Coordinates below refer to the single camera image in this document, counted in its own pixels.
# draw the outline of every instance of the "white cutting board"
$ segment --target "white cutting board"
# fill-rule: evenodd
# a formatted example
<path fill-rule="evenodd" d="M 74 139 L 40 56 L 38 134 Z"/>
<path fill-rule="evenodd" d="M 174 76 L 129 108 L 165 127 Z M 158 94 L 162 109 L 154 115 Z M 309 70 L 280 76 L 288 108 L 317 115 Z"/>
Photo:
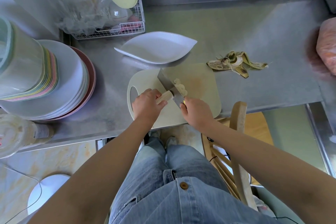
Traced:
<path fill-rule="evenodd" d="M 130 102 L 131 88 L 135 87 L 138 94 L 141 94 L 146 89 L 158 89 L 161 93 L 166 92 L 162 84 L 157 78 L 160 69 L 149 69 L 137 72 L 130 79 L 127 88 L 127 104 L 128 110 L 134 119 L 134 113 Z M 179 65 L 175 67 L 167 67 L 164 69 L 165 74 L 173 82 L 176 78 L 181 80 L 181 83 L 188 91 L 188 96 L 199 98 L 205 101 L 212 111 L 213 117 L 217 117 L 221 112 L 221 100 L 219 98 L 218 89 L 216 85 L 215 75 L 210 67 L 205 63 L 192 65 Z M 180 108 L 174 102 L 169 100 L 153 128 L 162 128 L 168 126 L 175 126 L 187 123 L 183 118 Z"/>

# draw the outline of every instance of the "denim shirt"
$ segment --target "denim shirt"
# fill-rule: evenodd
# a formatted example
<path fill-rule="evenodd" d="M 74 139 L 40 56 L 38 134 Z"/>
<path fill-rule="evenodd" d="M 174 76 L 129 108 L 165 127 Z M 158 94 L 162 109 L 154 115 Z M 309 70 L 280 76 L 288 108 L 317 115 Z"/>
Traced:
<path fill-rule="evenodd" d="M 139 202 L 130 200 L 110 223 L 279 224 L 196 177 L 176 178 Z"/>

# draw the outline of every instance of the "hand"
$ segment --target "hand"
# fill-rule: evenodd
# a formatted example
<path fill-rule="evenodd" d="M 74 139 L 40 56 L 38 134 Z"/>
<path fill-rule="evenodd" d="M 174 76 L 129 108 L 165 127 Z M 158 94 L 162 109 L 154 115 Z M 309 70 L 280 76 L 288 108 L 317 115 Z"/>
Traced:
<path fill-rule="evenodd" d="M 185 97 L 185 105 L 180 104 L 183 118 L 201 133 L 214 121 L 212 112 L 207 103 L 197 98 Z"/>
<path fill-rule="evenodd" d="M 147 89 L 137 96 L 132 103 L 134 120 L 141 119 L 145 122 L 149 122 L 151 126 L 153 126 L 161 110 L 168 103 L 167 101 L 162 101 L 157 105 L 155 100 L 160 96 L 161 93 L 157 89 Z"/>

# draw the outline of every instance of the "metal counter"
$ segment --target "metal counter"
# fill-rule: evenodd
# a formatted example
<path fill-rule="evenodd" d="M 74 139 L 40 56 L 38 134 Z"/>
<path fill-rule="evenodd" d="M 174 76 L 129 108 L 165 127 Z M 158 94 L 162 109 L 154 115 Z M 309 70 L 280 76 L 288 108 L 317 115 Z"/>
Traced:
<path fill-rule="evenodd" d="M 248 112 L 336 100 L 336 80 L 321 71 L 315 45 L 329 11 L 324 0 L 259 0 L 166 5 L 145 8 L 146 32 L 168 31 L 198 41 L 190 53 L 167 66 L 204 63 L 230 51 L 245 51 L 269 67 L 249 70 L 244 79 L 232 71 L 215 77 L 227 116 L 236 101 Z M 157 68 L 114 50 L 134 37 L 74 41 L 95 65 L 97 85 L 90 101 L 75 114 L 53 123 L 56 134 L 35 150 L 119 135 L 132 122 L 126 103 L 131 77 Z"/>

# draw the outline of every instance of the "forearm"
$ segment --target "forearm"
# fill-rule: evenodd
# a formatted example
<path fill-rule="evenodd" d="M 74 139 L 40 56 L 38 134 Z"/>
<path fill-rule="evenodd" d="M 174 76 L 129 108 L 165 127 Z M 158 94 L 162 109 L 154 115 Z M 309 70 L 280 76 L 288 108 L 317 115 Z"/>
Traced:
<path fill-rule="evenodd" d="M 326 221 L 332 213 L 327 205 L 336 203 L 336 179 L 287 152 L 219 122 L 211 122 L 203 133 L 234 156 L 247 172 L 307 224 L 321 223 L 322 218 Z"/>
<path fill-rule="evenodd" d="M 88 159 L 29 224 L 46 223 L 46 220 L 48 223 L 103 223 L 152 125 L 141 119 L 133 121 L 123 133 Z"/>

